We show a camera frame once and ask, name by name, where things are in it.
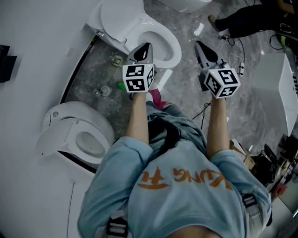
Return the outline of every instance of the toilet lid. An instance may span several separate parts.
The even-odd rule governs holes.
[[[49,126],[38,137],[36,154],[50,155],[65,151],[92,164],[99,164],[110,144],[106,137],[92,124],[68,118]]]
[[[109,36],[124,42],[124,36],[145,14],[143,0],[104,0],[101,9],[102,25]]]

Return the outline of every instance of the toilet bowl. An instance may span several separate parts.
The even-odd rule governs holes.
[[[157,0],[180,13],[192,13],[206,6],[212,0]]]
[[[113,128],[99,112],[82,102],[67,102],[47,112],[35,152],[48,156],[63,151],[99,164],[113,142]]]
[[[173,68],[181,60],[178,40],[145,13],[143,0],[101,0],[87,24],[100,39],[126,54],[142,43],[151,43],[157,68]]]

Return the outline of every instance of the light blue sweatshirt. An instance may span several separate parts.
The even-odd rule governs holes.
[[[82,238],[95,238],[111,213],[127,202],[134,238],[165,238],[190,225],[207,227],[223,238],[249,237],[245,191],[257,200],[261,227],[267,224],[270,196],[233,151],[218,152],[209,161],[185,139],[152,160],[153,151],[129,137],[111,146],[82,204]]]

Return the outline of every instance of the toilet seat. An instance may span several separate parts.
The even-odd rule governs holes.
[[[160,35],[161,39],[165,40],[170,47],[172,56],[169,60],[160,60],[154,57],[154,64],[157,65],[158,68],[169,69],[174,68],[177,64],[179,64],[182,57],[182,52],[181,50],[177,50],[181,49],[178,40],[168,28],[149,16],[146,16],[145,19],[139,21],[138,24],[125,35],[127,40],[124,43],[124,47],[130,52],[141,43],[144,43],[139,42],[139,37],[143,33],[156,33]],[[154,51],[154,42],[150,42],[150,40],[148,40],[148,42],[153,45]]]
[[[55,122],[42,132],[36,141],[35,151],[41,156],[65,151],[86,162],[99,164],[109,147],[107,138],[97,127],[84,120],[67,118]]]
[[[104,0],[100,18],[106,33],[122,43],[125,41],[125,34],[135,27],[143,14],[143,0]]]

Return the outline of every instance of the white box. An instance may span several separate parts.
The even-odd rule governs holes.
[[[241,85],[236,70],[233,68],[208,70],[204,84],[217,99],[234,95]]]
[[[154,64],[123,65],[122,78],[128,93],[146,93],[155,78]]]

